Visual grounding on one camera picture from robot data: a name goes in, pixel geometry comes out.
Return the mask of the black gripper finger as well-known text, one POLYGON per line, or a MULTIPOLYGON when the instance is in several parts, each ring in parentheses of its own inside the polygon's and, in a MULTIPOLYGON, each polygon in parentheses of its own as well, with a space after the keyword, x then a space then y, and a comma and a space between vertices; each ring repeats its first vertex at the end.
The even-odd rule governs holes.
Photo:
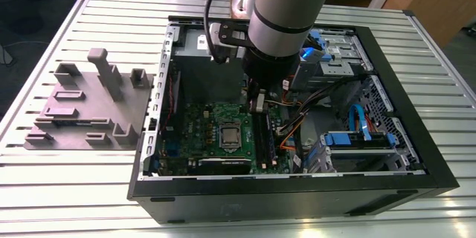
POLYGON ((258 82, 248 83, 248 110, 251 114, 267 112, 266 104, 267 90, 263 89, 258 82))

